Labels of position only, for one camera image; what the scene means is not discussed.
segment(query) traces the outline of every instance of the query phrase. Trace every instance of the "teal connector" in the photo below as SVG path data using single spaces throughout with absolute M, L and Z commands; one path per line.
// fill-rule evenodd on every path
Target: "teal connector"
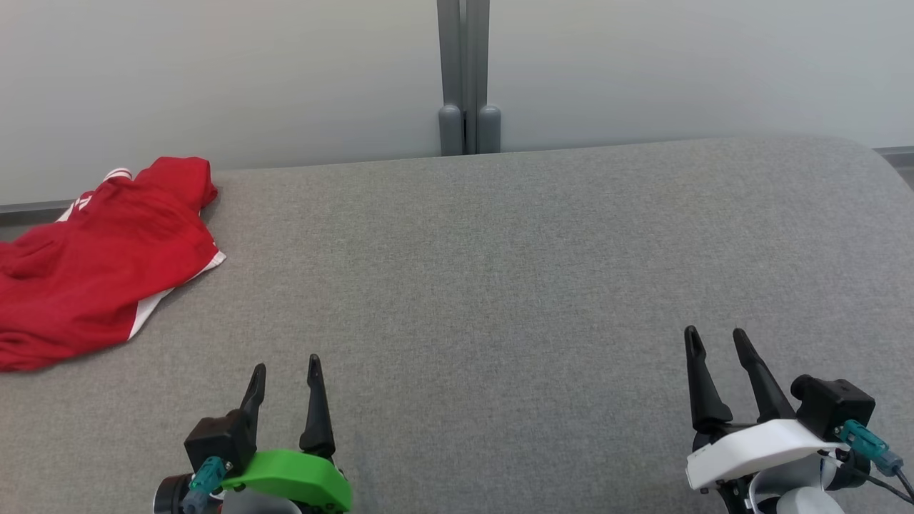
M 888 451 L 888 443 L 854 420 L 845 422 L 838 439 L 863 457 L 873 461 L 879 472 L 886 477 L 893 477 L 904 465 L 901 457 Z
M 199 514 L 209 501 L 209 494 L 215 491 L 226 477 L 226 465 L 219 457 L 210 457 L 203 461 L 194 479 L 190 481 L 189 491 L 181 500 L 181 509 L 185 514 Z

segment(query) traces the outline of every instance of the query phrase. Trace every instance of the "white plastic housing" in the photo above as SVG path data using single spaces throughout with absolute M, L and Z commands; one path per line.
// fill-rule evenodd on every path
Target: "white plastic housing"
M 846 448 L 819 439 L 796 420 L 771 420 L 722 437 L 696 450 L 685 474 L 692 489 L 743 477 L 801 459 L 819 450 Z

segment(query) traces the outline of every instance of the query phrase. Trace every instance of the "baseboard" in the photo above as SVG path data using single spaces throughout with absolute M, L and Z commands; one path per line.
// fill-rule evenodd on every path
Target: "baseboard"
M 873 148 L 896 169 L 914 166 L 914 146 L 890 146 L 888 148 Z
M 69 201 L 36 202 L 0 206 L 0 227 L 50 223 L 67 210 Z

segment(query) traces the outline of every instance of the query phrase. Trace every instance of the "green plastic part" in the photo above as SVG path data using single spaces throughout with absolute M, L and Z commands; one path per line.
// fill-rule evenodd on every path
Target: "green plastic part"
M 241 485 L 329 512 L 352 507 L 352 488 L 332 462 L 292 450 L 257 452 L 244 475 L 222 481 L 225 489 Z

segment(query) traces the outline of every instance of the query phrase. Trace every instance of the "gray upholstered table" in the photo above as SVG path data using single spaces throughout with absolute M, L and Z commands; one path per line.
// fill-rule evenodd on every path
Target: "gray upholstered table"
M 0 511 L 148 511 L 268 367 L 295 448 L 324 362 L 355 512 L 723 512 L 686 485 L 683 328 L 738 419 L 745 327 L 786 388 L 847 378 L 914 459 L 914 195 L 875 153 L 728 139 L 215 175 L 225 263 L 134 341 L 0 376 Z M 851 512 L 901 510 L 872 487 Z

